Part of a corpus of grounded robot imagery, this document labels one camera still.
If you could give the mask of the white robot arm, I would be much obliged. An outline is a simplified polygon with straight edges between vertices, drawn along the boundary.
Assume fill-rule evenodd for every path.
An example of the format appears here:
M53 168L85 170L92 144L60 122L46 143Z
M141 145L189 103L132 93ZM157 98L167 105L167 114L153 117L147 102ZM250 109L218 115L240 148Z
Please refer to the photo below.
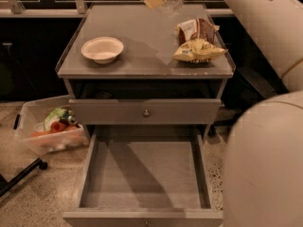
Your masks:
M287 88L233 126L223 166L223 227L303 227L303 4L224 0Z

